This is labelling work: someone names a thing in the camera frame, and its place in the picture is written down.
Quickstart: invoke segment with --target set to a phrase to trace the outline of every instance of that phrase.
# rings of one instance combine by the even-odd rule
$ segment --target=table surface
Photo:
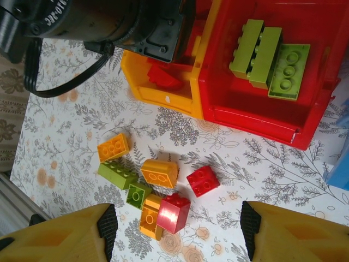
[[[119,229],[112,261],[249,261],[239,225],[243,200],[258,200],[349,226],[349,192],[323,183],[347,130],[337,127],[349,97],[349,56],[315,140],[296,150],[232,128],[135,100],[120,69],[122,51],[85,84],[58,98],[30,96],[11,180],[51,217],[97,203],[113,203]],[[96,59],[74,41],[44,41],[39,85],[63,84]],[[139,232],[141,211],[97,174],[97,145],[125,133],[122,162],[140,174],[149,158],[180,166],[175,191],[191,200],[184,230],[155,241]],[[221,186],[200,198],[186,176],[210,164]],[[173,190],[155,188],[158,193]]]

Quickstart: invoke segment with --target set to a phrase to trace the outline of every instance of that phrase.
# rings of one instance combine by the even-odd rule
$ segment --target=black strap
[[[97,73],[114,54],[114,45],[112,43],[105,43],[103,48],[103,55],[95,62],[92,66],[86,69],[77,77],[73,78],[69,82],[58,86],[56,88],[44,91],[38,91],[37,78],[39,72],[40,64],[40,54],[43,40],[41,38],[34,38],[28,47],[25,61],[25,77],[24,77],[24,87],[29,92],[35,94],[38,97],[50,98],[57,97],[61,94],[67,93],[73,90],[75,87],[81,85],[91,76]]]

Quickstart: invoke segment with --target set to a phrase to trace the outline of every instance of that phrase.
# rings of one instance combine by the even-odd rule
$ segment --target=lego duplo brick
[[[249,19],[243,26],[243,34],[238,39],[238,48],[234,51],[234,60],[229,69],[237,78],[247,79],[247,73],[251,70],[251,60],[255,57],[255,47],[263,31],[264,21]]]
[[[302,85],[310,45],[282,44],[268,96],[296,101]]]
[[[161,200],[161,197],[150,194],[144,201],[140,221],[140,232],[158,241],[163,234],[163,228],[157,225]]]
[[[256,58],[250,63],[252,71],[248,72],[248,80],[253,87],[269,89],[281,43],[282,28],[264,28],[260,34],[260,43],[255,48]]]
[[[97,149],[101,163],[122,157],[129,152],[129,146],[124,134],[119,134],[107,142],[104,142],[99,145]]]
[[[159,89],[178,90],[184,86],[184,82],[171,75],[169,70],[152,65],[148,72],[149,82],[156,84]]]
[[[121,190],[129,188],[130,183],[138,180],[138,175],[116,162],[100,163],[98,174],[112,182]]]
[[[175,234],[185,227],[190,209],[190,201],[178,194],[162,199],[157,225]]]
[[[129,185],[126,203],[137,209],[142,209],[145,199],[151,194],[152,189],[138,182]]]
[[[148,184],[174,188],[177,184],[178,165],[176,162],[166,162],[148,159],[141,171]]]
[[[210,166],[204,166],[196,170],[194,173],[187,176],[186,179],[188,180],[196,197],[200,197],[207,192],[210,192],[212,189],[220,186],[220,183]]]

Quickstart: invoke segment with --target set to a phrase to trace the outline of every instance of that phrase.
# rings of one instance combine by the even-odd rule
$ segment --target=yellow lego brick
[[[163,229],[157,226],[161,197],[150,194],[143,205],[140,221],[140,232],[155,239],[161,240]]]
[[[160,209],[160,204],[161,204],[161,200],[162,198],[157,196],[157,195],[154,195],[154,194],[150,194],[146,200],[144,201],[144,204],[147,205],[147,206],[150,206],[154,209],[157,209],[159,210]]]
[[[178,165],[175,162],[148,159],[141,171],[148,184],[169,188],[174,188],[177,184]]]
[[[122,157],[130,151],[125,134],[115,136],[107,142],[99,145],[97,149],[99,160],[101,162]]]

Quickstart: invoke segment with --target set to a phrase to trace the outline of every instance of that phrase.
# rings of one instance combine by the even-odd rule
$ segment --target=green lego brick
[[[264,28],[260,40],[255,49],[256,58],[251,60],[252,71],[248,73],[248,79],[254,87],[269,89],[278,49],[282,42],[282,28]]]
[[[310,45],[282,44],[268,96],[296,101]]]
[[[121,190],[129,188],[130,183],[137,181],[136,173],[124,168],[116,162],[104,162],[99,165],[98,174],[112,182]]]
[[[129,185],[129,193],[127,194],[126,203],[137,209],[142,209],[145,199],[151,194],[152,189],[143,184],[132,182]]]
[[[254,56],[255,47],[263,31],[264,21],[249,19],[243,26],[243,34],[238,39],[238,48],[234,51],[234,60],[229,69],[237,78],[247,79],[250,62]]]

